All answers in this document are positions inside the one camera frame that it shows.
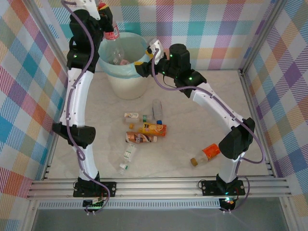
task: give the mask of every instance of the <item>purple cable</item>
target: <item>purple cable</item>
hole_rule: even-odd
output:
[[[155,60],[155,57],[158,53],[158,49],[156,48],[156,52],[152,58],[152,60]],[[261,153],[262,153],[262,159],[260,161],[252,161],[252,160],[249,160],[249,159],[246,159],[246,158],[243,158],[241,157],[240,160],[245,160],[249,163],[252,163],[252,164],[260,164],[264,161],[265,159],[265,150],[261,144],[261,141],[258,139],[258,137],[252,132],[252,130],[249,129],[249,127],[247,127],[244,123],[242,123],[238,118],[236,118],[236,116],[217,98],[215,97],[212,93],[208,92],[207,90],[203,89],[203,88],[199,88],[199,87],[195,87],[195,86],[186,86],[186,87],[181,87],[181,88],[166,88],[165,86],[163,86],[157,79],[157,76],[155,74],[155,63],[152,62],[152,75],[154,77],[154,80],[155,82],[158,84],[158,86],[160,86],[162,89],[165,89],[165,90],[170,90],[170,91],[175,91],[175,90],[184,90],[184,89],[195,89],[195,90],[200,90],[202,92],[204,92],[205,94],[207,94],[208,96],[212,97],[217,103],[219,103],[219,105],[236,121],[238,122],[240,125],[242,125],[252,136],[253,138],[256,140],[256,142],[258,143],[259,147],[260,147],[260,150],[261,150]],[[237,174],[238,172],[238,169],[239,169],[239,166],[240,166],[240,163],[241,161],[239,161],[237,163],[237,166],[236,166],[236,169],[235,169],[235,173]],[[246,193],[246,196],[245,198],[243,199],[242,203],[240,203],[235,209],[238,209],[239,207],[241,207],[244,202],[247,200],[248,198],[248,195],[250,193],[250,182],[248,180],[248,178],[246,176],[238,176],[238,177],[242,177],[242,178],[245,178],[247,180],[247,183],[248,183],[248,189],[247,189],[247,193]]]
[[[67,130],[67,134],[68,134],[68,137],[70,139],[70,141],[73,143],[73,146],[76,148],[76,153],[77,153],[77,157],[78,157],[78,164],[79,164],[79,167],[81,169],[81,171],[83,172],[83,174],[89,178],[89,180],[93,181],[94,183],[102,186],[104,189],[107,190],[108,192],[108,197],[104,203],[104,205],[96,211],[96,213],[99,213],[104,207],[105,205],[107,204],[107,202],[109,201],[109,198],[110,198],[110,191],[109,189],[103,185],[102,183],[96,181],[95,179],[93,179],[92,177],[90,177],[86,172],[85,172],[85,169],[81,166],[81,161],[84,161],[86,159],[86,156],[85,154],[83,153],[83,151],[81,150],[81,148],[79,148],[79,146],[76,144],[76,142],[74,141],[73,137],[72,137],[72,134],[71,134],[71,130],[70,130],[70,127],[69,127],[69,106],[70,106],[70,103],[71,103],[71,99],[72,99],[72,94],[73,94],[73,91],[75,90],[76,88],[76,85],[77,83],[80,81],[80,79],[82,78],[83,74],[87,71],[88,67],[90,66],[92,60],[93,60],[93,57],[94,57],[94,43],[93,43],[93,40],[92,40],[92,37],[91,37],[91,34],[89,33],[89,31],[87,30],[87,28],[84,26],[84,24],[82,23],[82,21],[77,17],[77,15],[66,5],[76,5],[75,2],[69,2],[69,1],[64,1],[64,0],[61,0],[61,4],[68,10],[68,12],[76,19],[76,21],[80,24],[80,26],[82,27],[82,29],[84,30],[84,32],[86,33],[89,41],[90,41],[90,46],[91,46],[91,53],[90,53],[90,58],[89,58],[89,61],[87,62],[87,64],[85,65],[85,67],[82,69],[80,75],[78,76],[78,78],[76,79],[76,81],[74,82],[74,84],[72,85],[72,88],[70,89],[69,91],[69,94],[68,94],[68,98],[67,98],[67,105],[66,105],[66,130]]]

